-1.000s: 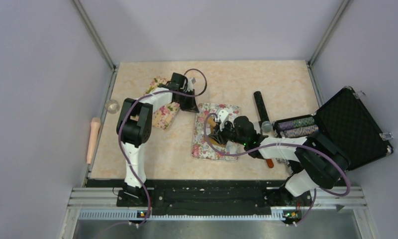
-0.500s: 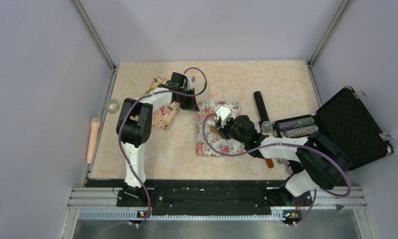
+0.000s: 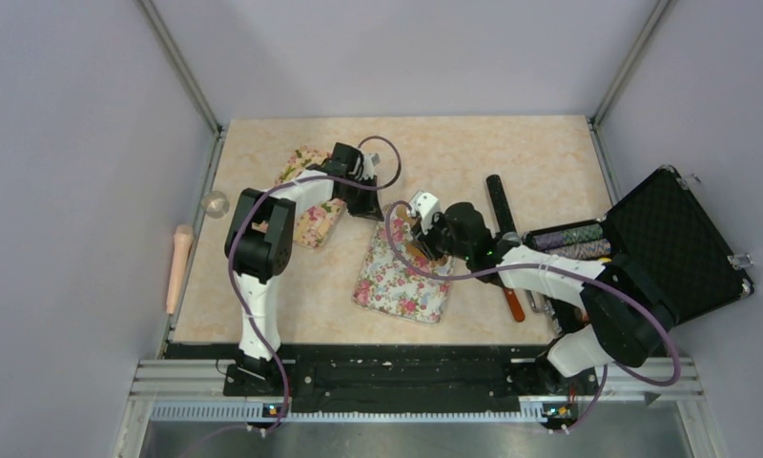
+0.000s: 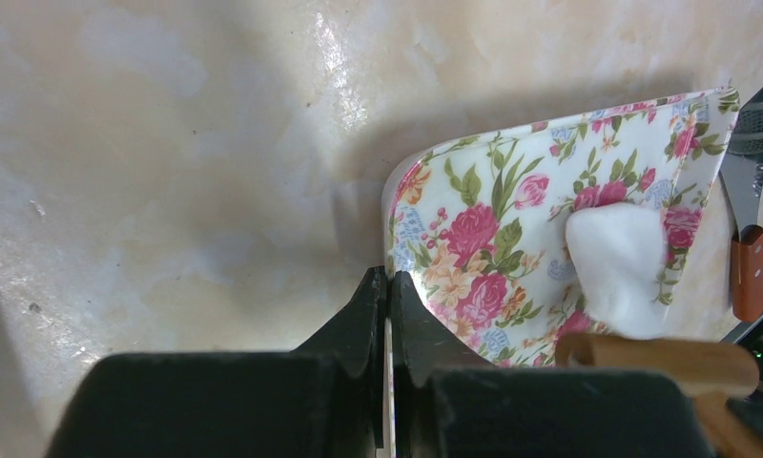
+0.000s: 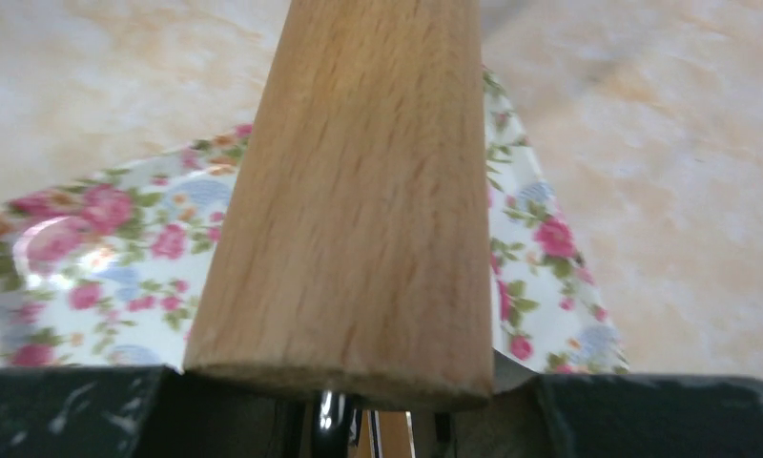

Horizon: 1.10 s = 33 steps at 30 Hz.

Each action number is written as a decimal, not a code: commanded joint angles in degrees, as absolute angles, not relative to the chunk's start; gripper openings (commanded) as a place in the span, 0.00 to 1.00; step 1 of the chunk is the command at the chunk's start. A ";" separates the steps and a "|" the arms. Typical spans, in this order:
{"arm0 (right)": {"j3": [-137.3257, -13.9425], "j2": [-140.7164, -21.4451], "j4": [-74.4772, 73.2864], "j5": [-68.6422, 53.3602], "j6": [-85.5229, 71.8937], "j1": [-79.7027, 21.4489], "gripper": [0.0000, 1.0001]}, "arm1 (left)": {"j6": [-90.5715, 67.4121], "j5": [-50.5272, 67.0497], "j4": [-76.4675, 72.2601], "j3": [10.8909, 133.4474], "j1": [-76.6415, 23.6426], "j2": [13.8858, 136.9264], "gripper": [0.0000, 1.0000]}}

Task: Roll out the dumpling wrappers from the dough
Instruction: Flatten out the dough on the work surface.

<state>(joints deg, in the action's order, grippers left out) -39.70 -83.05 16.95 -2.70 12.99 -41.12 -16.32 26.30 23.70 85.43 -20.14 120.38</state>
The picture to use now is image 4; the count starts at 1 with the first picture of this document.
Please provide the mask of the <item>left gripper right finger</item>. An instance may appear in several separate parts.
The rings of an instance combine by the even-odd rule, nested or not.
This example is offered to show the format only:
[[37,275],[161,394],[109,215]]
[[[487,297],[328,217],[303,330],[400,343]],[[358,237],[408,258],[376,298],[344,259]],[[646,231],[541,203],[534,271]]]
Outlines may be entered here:
[[390,284],[399,457],[711,457],[692,403],[658,373],[500,368]]

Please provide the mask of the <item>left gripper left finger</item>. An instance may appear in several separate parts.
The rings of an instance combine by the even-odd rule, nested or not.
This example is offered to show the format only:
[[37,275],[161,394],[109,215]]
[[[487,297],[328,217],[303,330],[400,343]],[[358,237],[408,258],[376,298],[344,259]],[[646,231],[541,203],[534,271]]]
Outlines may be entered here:
[[290,351],[116,353],[79,384],[50,457],[371,457],[384,445],[382,312],[368,269]]

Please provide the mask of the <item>white dough piece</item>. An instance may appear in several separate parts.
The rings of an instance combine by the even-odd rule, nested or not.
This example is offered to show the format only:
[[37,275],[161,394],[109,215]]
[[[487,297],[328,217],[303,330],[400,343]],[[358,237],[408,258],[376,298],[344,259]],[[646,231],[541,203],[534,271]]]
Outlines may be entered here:
[[565,238],[592,319],[630,339],[664,334],[656,297],[667,242],[659,211],[627,202],[578,210]]

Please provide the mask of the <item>wooden double-ended rolling pin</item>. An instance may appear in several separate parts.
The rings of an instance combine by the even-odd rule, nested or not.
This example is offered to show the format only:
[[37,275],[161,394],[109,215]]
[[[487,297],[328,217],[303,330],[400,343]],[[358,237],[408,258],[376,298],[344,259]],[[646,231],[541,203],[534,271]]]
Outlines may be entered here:
[[721,457],[763,457],[763,405],[747,400],[759,388],[760,369],[738,345],[573,332],[556,344],[555,363],[661,373],[694,401],[700,426]]

